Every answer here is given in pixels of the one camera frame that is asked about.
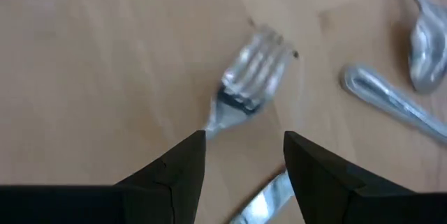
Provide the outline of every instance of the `wooden table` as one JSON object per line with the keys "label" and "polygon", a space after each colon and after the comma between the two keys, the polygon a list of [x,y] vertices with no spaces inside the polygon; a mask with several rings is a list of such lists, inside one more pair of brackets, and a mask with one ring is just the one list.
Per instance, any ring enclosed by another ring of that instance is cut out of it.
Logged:
{"label": "wooden table", "polygon": [[[346,94],[377,69],[446,119],[447,82],[411,88],[413,0],[0,0],[0,182],[113,184],[207,119],[225,68],[268,23],[292,41],[277,97],[208,145],[197,223],[222,223],[284,162],[294,130],[415,191],[447,190],[447,149]],[[273,223],[302,222],[291,201]]]}

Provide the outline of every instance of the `light wood tabletop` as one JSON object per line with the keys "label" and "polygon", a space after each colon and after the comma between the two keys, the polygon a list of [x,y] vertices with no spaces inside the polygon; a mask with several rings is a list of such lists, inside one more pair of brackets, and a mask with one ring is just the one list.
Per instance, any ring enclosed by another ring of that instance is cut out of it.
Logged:
{"label": "light wood tabletop", "polygon": [[[435,0],[447,4],[447,0]],[[114,184],[202,128],[254,24],[300,53],[274,101],[208,143],[197,223],[223,223],[284,164],[294,130],[415,191],[447,190],[447,149],[340,89],[375,68],[447,121],[447,82],[409,81],[414,0],[0,0],[0,183]],[[290,201],[273,223],[303,223]]]}

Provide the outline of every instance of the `fork handle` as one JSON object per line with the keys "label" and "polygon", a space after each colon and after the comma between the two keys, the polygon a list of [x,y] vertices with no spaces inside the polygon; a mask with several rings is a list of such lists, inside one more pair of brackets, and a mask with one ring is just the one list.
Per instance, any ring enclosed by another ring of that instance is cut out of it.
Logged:
{"label": "fork handle", "polygon": [[342,86],[367,103],[447,144],[447,126],[401,94],[374,70],[364,66],[346,67]]}

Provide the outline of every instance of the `silverware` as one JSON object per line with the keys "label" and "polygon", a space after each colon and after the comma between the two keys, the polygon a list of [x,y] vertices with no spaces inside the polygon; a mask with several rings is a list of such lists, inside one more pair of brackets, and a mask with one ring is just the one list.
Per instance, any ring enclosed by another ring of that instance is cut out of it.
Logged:
{"label": "silverware", "polygon": [[205,127],[207,140],[252,118],[272,100],[292,56],[298,53],[290,43],[273,29],[260,27],[221,78]]}
{"label": "silverware", "polygon": [[342,86],[360,99],[447,144],[447,126],[408,99],[374,70],[356,65],[342,71]]}
{"label": "silverware", "polygon": [[411,34],[410,76],[416,91],[430,93],[447,67],[447,9],[430,0],[416,0],[420,16]]}
{"label": "silverware", "polygon": [[259,192],[230,223],[267,223],[294,195],[287,171],[282,172]]}

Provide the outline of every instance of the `table surface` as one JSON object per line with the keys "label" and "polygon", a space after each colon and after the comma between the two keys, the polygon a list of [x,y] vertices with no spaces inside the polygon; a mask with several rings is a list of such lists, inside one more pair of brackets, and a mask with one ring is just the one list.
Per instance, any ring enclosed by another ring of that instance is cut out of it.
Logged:
{"label": "table surface", "polygon": [[[447,3],[447,0],[436,0]],[[223,223],[284,163],[282,135],[415,191],[447,190],[447,149],[346,94],[364,63],[442,120],[447,82],[411,88],[413,0],[0,0],[0,183],[113,184],[207,119],[226,67],[269,24],[300,53],[262,114],[207,147],[197,223]],[[273,223],[302,223],[291,201]]]}

